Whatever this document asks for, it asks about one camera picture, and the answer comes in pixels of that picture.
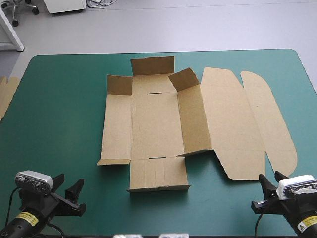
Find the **green tabletop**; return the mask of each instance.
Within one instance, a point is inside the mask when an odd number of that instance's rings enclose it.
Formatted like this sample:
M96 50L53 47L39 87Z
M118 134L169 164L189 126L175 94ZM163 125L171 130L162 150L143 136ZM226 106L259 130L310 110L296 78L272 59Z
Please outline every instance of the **green tabletop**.
M55 217L66 234L252 235L262 200L258 182L231 181L213 152L186 159L188 191L130 194L129 166L97 167L103 132L106 75L132 75L130 59L175 55L175 71L191 67L201 79L204 67L243 70L269 84L298 152L294 176L317 176L317 97L293 50L42 55L32 58L0 123L0 224L4 225L14 176L34 170L65 173L58 190L84 178L79 201L83 217ZM267 160L266 175L273 179ZM20 200L14 196L12 216ZM46 233L53 234L52 229ZM282 216L265 215L259 235L294 235Z

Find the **gray floor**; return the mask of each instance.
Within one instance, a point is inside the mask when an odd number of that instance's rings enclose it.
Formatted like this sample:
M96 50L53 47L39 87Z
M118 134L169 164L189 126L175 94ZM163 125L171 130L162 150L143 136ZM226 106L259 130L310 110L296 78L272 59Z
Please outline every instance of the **gray floor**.
M51 16L21 10L26 49L0 52L0 75L22 77L39 54L294 49L317 89L317 0L118 0Z

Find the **unfolded cardboard box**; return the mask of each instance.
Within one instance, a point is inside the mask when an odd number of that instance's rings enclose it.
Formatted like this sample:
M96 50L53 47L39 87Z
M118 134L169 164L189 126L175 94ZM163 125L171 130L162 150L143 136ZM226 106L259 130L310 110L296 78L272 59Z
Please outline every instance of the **unfolded cardboard box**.
M129 164L129 191L188 189L186 156L215 150L231 179L265 174L265 152L286 175L295 146L269 86L243 72L205 68L200 84L174 56L131 60L133 76L107 76L98 165Z

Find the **yellow warning label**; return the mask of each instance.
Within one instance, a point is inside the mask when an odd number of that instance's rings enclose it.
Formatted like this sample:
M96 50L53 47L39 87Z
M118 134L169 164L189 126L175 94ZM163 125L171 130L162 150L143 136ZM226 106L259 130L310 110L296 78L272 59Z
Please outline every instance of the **yellow warning label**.
M308 227L317 224L317 216L307 217L298 224L298 229L303 233Z
M24 219L25 221L29 222L32 226L35 226L39 222L39 219L37 219L36 216L29 212L21 212L16 217Z

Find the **chair base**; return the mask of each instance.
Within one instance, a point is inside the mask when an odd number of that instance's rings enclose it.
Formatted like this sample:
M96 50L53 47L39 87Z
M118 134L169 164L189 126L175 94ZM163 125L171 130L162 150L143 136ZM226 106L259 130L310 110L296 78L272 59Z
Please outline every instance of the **chair base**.
M38 7L35 5L30 5L31 0L25 0L26 3L21 3L23 0L10 0L10 1L4 1L1 5L3 10L11 9L12 11L12 26L17 27L19 25L19 22L16 18L16 11L19 7L28 7L32 8L32 12L34 15L39 14Z

